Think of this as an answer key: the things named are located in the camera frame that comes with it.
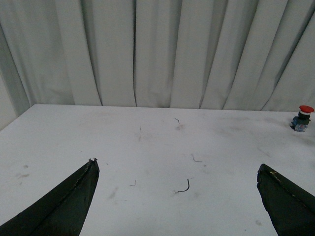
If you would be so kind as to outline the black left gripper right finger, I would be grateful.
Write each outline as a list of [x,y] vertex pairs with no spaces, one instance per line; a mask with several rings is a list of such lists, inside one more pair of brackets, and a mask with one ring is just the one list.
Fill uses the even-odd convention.
[[262,203],[279,236],[315,234],[315,197],[266,164],[257,172]]

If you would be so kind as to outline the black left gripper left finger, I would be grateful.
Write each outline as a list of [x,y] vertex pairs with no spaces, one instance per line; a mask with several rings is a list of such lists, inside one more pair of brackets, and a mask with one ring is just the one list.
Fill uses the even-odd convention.
[[0,227],[2,236],[78,236],[99,178],[96,159]]

